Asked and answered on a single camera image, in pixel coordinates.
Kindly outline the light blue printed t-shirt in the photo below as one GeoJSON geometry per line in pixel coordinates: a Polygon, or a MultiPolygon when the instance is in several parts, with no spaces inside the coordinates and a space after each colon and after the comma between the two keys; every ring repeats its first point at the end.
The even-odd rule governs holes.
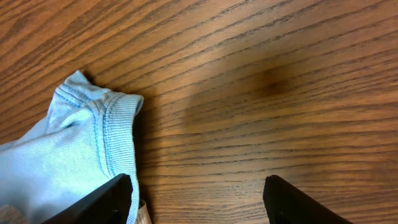
{"type": "Polygon", "coordinates": [[[144,99],[91,84],[81,72],[59,85],[47,115],[1,145],[1,222],[41,223],[118,174],[131,178],[127,222],[139,211],[132,127],[144,99]]]}

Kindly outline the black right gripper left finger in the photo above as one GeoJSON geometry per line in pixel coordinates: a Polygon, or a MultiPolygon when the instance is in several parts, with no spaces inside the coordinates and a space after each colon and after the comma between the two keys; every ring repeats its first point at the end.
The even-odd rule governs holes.
{"type": "Polygon", "coordinates": [[[132,192],[130,176],[119,174],[43,224],[125,224],[132,192]]]}

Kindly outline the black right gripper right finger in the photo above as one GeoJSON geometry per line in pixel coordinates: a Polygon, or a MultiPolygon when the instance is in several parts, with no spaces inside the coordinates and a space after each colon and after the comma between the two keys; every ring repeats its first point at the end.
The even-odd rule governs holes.
{"type": "Polygon", "coordinates": [[[351,224],[279,177],[266,177],[263,201],[270,224],[351,224]]]}

